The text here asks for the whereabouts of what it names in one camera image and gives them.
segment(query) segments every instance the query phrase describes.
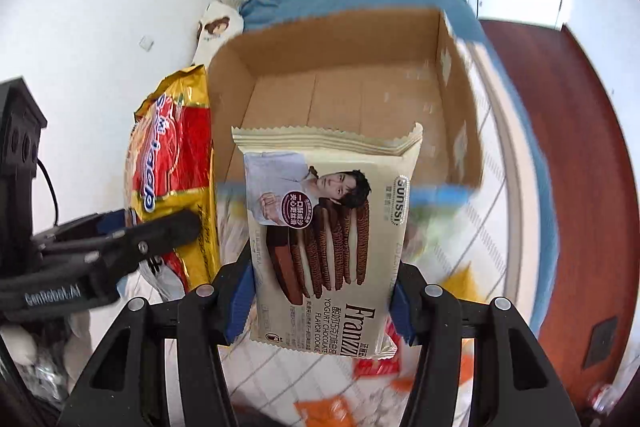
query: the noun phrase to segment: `cookie package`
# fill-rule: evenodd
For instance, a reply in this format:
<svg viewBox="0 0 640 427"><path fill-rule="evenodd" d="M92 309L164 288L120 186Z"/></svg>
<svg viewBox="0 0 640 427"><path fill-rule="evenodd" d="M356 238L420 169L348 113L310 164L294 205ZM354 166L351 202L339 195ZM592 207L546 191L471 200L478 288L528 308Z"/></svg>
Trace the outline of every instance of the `cookie package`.
<svg viewBox="0 0 640 427"><path fill-rule="evenodd" d="M166 77L134 113L125 165L128 225L188 208L201 221L190 245L140 264L162 299L209 283L220 269L207 77L193 66Z"/></svg>
<svg viewBox="0 0 640 427"><path fill-rule="evenodd" d="M422 126L384 140L309 127L232 129L244 159L258 320L252 339L386 358Z"/></svg>

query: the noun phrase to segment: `red package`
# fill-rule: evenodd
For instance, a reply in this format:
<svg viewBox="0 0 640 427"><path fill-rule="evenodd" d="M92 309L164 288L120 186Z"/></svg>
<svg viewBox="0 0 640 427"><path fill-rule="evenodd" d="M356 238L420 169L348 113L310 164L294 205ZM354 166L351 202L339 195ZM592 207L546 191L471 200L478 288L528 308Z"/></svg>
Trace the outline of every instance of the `red package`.
<svg viewBox="0 0 640 427"><path fill-rule="evenodd" d="M400 373L400 335L394 328L391 319L386 321L385 333L398 348L395 355L391 359L356 360L353 364L353 378L382 377L383 375L398 375Z"/></svg>

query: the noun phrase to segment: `franzzi cookie package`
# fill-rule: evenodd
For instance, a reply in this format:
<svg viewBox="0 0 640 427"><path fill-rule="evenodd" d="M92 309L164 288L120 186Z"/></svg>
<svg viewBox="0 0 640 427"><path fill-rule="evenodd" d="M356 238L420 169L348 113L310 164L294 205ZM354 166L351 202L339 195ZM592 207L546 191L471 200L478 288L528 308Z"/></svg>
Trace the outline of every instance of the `franzzi cookie package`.
<svg viewBox="0 0 640 427"><path fill-rule="evenodd" d="M391 355L384 330L422 127L390 143L311 128L234 130L234 140L257 295L252 339Z"/></svg>

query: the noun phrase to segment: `blue cloth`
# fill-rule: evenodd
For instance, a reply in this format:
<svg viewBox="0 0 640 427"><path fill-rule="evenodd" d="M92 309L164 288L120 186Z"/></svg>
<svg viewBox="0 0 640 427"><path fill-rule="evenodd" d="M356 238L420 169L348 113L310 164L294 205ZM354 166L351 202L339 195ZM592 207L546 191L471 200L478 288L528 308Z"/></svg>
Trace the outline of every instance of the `blue cloth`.
<svg viewBox="0 0 640 427"><path fill-rule="evenodd" d="M409 206L451 206L458 208L473 195L471 188L461 185L417 185L411 187Z"/></svg>
<svg viewBox="0 0 640 427"><path fill-rule="evenodd" d="M536 301L529 325L531 330L538 334L551 299L559 253L558 224L551 192L551 180L545 157L533 134L529 116L522 100L466 0L248 0L241 7L240 15L244 18L244 30L250 31L300 18L324 16L342 10L388 6L433 6L443 10L447 14L454 33L459 38L481 42L486 46L496 70L502 75L503 83L511 95L524 126L538 178L540 265L538 267Z"/></svg>

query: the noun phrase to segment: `metal screw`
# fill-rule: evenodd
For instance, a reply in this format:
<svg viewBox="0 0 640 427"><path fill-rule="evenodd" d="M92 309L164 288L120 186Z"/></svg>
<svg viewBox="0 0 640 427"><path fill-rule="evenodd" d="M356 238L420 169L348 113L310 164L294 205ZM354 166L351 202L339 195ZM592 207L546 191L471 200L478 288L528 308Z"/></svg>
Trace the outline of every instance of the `metal screw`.
<svg viewBox="0 0 640 427"><path fill-rule="evenodd" d="M494 304L496 308L502 311L507 311L509 308L511 308L511 301L504 297L498 297L497 299L495 299Z"/></svg>
<svg viewBox="0 0 640 427"><path fill-rule="evenodd" d="M437 284L429 284L424 292L430 297L440 297L442 295L442 288Z"/></svg>
<svg viewBox="0 0 640 427"><path fill-rule="evenodd" d="M209 297L213 293L213 286L210 284L202 284L196 288L198 297Z"/></svg>
<svg viewBox="0 0 640 427"><path fill-rule="evenodd" d="M100 252L97 252L97 251L89 252L84 256L84 262L87 264L93 263L94 261L98 261L98 259L100 259Z"/></svg>
<svg viewBox="0 0 640 427"><path fill-rule="evenodd" d="M145 305L145 299L141 297L136 297L135 299L131 299L127 306L132 312L137 312L138 310L141 310L144 305Z"/></svg>

